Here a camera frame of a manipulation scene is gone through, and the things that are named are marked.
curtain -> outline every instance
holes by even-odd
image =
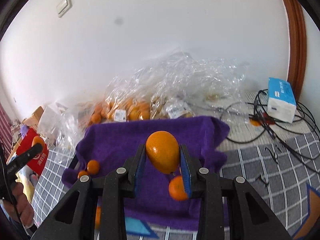
[[[4,145],[4,158],[7,161],[11,153],[12,133],[11,121],[0,103],[0,141]]]

light switch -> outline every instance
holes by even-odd
[[[71,0],[62,0],[57,5],[58,17],[62,17],[71,8]]]

purple towel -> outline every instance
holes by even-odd
[[[85,169],[86,163],[93,159],[100,162],[95,177],[107,175],[122,167],[128,157],[135,155],[138,145],[159,130],[170,132],[179,144],[186,144],[189,154],[210,171],[218,172],[227,160],[224,153],[215,149],[228,135],[228,125],[213,117],[200,116],[93,125],[76,147],[79,170]],[[71,187],[77,174],[78,171],[65,169],[63,183]],[[173,200],[168,192],[172,178],[156,170],[147,158],[138,196],[124,200],[125,215],[177,229],[197,230],[200,200]]]

round metal pin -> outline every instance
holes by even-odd
[[[201,174],[208,174],[208,173],[209,173],[209,170],[208,170],[207,168],[200,168],[200,169],[199,169],[199,172],[200,172]]]
[[[127,170],[123,167],[117,169],[118,174],[124,174]]]
[[[236,182],[238,182],[238,183],[244,183],[244,182],[245,182],[245,179],[244,179],[244,177],[238,176],[238,177],[236,177]]]
[[[81,178],[80,178],[80,181],[81,182],[87,182],[89,180],[89,176],[88,175],[83,175],[83,176],[81,176]]]

blue and white tissue pack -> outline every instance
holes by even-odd
[[[269,78],[268,94],[268,115],[292,123],[297,105],[290,83],[278,78]]]

